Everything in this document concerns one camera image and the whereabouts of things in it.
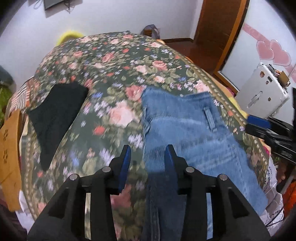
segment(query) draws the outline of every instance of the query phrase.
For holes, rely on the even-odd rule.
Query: blue denim jeans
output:
[[[229,176],[258,214],[267,199],[250,169],[245,151],[223,123],[209,93],[174,96],[148,87],[142,94],[144,162],[148,172],[146,221],[142,240],[179,241],[186,196],[177,194],[177,182],[165,170],[164,151],[172,144],[178,156],[203,174]],[[213,221],[207,195],[208,238]]]

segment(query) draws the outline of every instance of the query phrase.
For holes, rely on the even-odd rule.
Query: black garment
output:
[[[88,88],[77,82],[57,84],[52,87],[43,103],[28,113],[41,147],[40,164],[44,171],[49,168],[87,93]]]

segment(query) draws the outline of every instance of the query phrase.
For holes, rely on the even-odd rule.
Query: green floral bedspread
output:
[[[132,164],[126,186],[119,196],[111,197],[111,203],[117,238],[140,238],[147,177],[142,160],[141,93],[146,86],[180,96],[211,92],[263,186],[268,155],[257,138],[245,134],[244,117],[206,72],[168,46],[129,32],[87,36],[57,46],[36,71],[31,108],[41,104],[54,84],[71,81],[88,87],[89,94],[47,172],[41,169],[40,146],[30,121],[23,133],[22,186],[34,218],[70,174],[93,174],[129,144]],[[86,237],[90,238],[90,196],[85,213]]]

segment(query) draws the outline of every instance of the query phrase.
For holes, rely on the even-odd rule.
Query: jeans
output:
[[[179,241],[186,195],[177,194],[177,182],[165,169],[164,151],[172,144],[178,156],[203,174],[226,174],[260,215],[267,199],[249,167],[245,151],[223,123],[208,92],[173,96],[148,87],[142,94],[144,162],[148,172],[146,220],[142,240]],[[207,195],[208,238],[213,222]]]

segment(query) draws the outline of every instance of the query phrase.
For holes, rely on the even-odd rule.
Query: heart wall sticker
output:
[[[257,52],[259,54],[259,58],[263,60],[273,60],[274,59],[274,51],[270,48],[266,47],[265,42],[258,41],[256,44]]]
[[[291,64],[291,57],[287,51],[282,50],[281,45],[277,40],[270,41],[270,48],[274,52],[274,64],[281,66],[289,66]]]

